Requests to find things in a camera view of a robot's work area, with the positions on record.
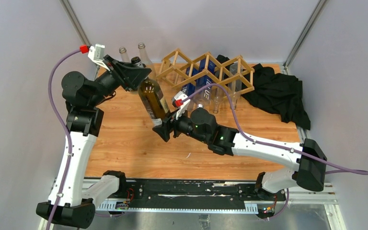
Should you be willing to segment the dark green wine bottle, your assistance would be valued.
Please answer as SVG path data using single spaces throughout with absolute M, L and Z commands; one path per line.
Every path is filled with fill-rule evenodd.
M 162 120 L 168 116 L 171 111 L 167 105 L 160 84 L 155 80 L 152 74 L 153 71 L 150 69 L 149 75 L 138 87 L 138 94 L 153 122 L 153 126 L 156 127 L 162 124 Z

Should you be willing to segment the clear wine bottle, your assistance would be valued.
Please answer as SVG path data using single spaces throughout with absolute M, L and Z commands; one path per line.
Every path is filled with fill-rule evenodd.
M 127 53 L 127 49 L 125 47 L 123 47 L 123 46 L 120 47 L 119 48 L 119 53 L 120 53 L 120 56 L 121 56 L 121 59 L 122 59 L 123 62 L 131 63 L 131 64 L 135 65 L 136 67 L 143 67 L 141 59 L 138 56 L 129 58 L 129 55 Z
M 153 62 L 150 60 L 147 51 L 146 46 L 143 42 L 138 44 L 139 49 L 139 57 L 144 65 L 146 65 L 147 68 L 151 69 L 151 73 L 149 74 L 149 77 L 153 80 L 156 80 L 156 71 Z

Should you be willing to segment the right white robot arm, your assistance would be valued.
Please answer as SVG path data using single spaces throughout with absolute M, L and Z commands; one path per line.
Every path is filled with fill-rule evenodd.
M 207 144 L 218 155 L 257 157 L 283 165 L 281 170 L 258 175 L 254 193 L 261 200 L 290 187 L 299 186 L 313 192 L 324 189 L 327 157 L 315 140 L 279 142 L 249 135 L 239 125 L 231 128 L 218 124 L 216 117 L 204 108 L 188 115 L 189 96 L 183 92 L 174 96 L 177 109 L 171 112 L 159 87 L 151 91 L 152 96 L 143 95 L 140 87 L 146 80 L 147 76 L 140 77 L 135 88 L 153 122 L 153 131 L 165 142 L 170 134 L 175 137 L 185 134 Z

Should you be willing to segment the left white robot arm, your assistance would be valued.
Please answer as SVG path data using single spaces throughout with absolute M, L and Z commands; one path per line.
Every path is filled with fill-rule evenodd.
M 105 199 L 127 194 L 126 176 L 121 171 L 108 170 L 87 190 L 82 186 L 103 121 L 104 112 L 99 105 L 110 99 L 119 87 L 125 91 L 136 90 L 151 70 L 110 56 L 105 56 L 104 62 L 107 71 L 95 80 L 71 71 L 61 81 L 68 111 L 66 119 L 60 119 L 66 134 L 64 155 L 47 201 L 36 207 L 37 215 L 49 224 L 86 229 Z

